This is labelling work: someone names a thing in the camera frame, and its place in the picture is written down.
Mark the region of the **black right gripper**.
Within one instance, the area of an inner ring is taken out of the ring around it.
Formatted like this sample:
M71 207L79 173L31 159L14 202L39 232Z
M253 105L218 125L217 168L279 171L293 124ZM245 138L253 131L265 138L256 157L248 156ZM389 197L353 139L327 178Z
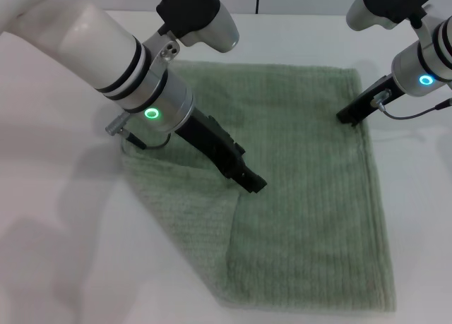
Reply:
M392 75L384 76L341 109L336 117L340 123L354 127L378 109L378 102L388 104L395 99L396 82Z

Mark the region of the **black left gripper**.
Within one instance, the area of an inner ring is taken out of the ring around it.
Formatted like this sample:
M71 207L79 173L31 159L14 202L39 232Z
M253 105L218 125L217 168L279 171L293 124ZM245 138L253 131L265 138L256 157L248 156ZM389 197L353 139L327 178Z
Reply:
M176 134L203 153L228 178L249 193L258 193L267 182L245 164L245 150L212 117L193 112Z

